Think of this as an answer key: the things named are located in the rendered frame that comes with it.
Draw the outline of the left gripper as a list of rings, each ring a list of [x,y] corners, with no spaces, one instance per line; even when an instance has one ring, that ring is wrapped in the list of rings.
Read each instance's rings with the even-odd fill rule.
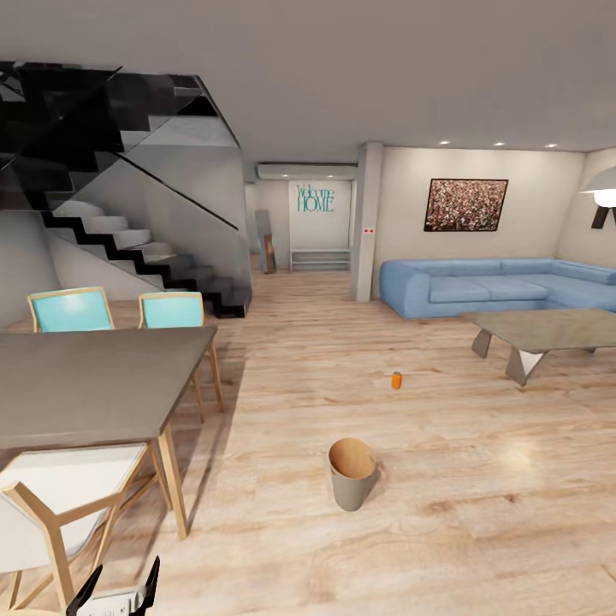
[[[159,568],[160,557],[159,555],[157,555],[153,567],[151,568],[148,580],[145,584],[147,592],[145,592],[144,602],[142,602],[142,606],[140,606],[136,610],[136,612],[132,612],[128,616],[144,616],[144,614],[146,613],[146,609],[153,606],[153,603],[155,601]],[[66,616],[77,616],[77,611],[81,607],[83,607],[83,605],[90,599],[90,596],[92,596],[92,592],[95,589],[96,583],[98,582],[98,578],[99,575],[102,573],[102,570],[103,564],[98,566],[95,569],[95,572],[87,579],[87,582],[82,587],[80,593],[74,598],[72,603],[69,603],[68,609],[66,610]]]

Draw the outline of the trash can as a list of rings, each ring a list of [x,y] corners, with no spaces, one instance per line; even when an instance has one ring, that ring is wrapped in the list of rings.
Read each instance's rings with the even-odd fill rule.
[[[340,439],[329,449],[329,465],[337,504],[345,511],[357,511],[376,468],[374,452],[358,439]]]

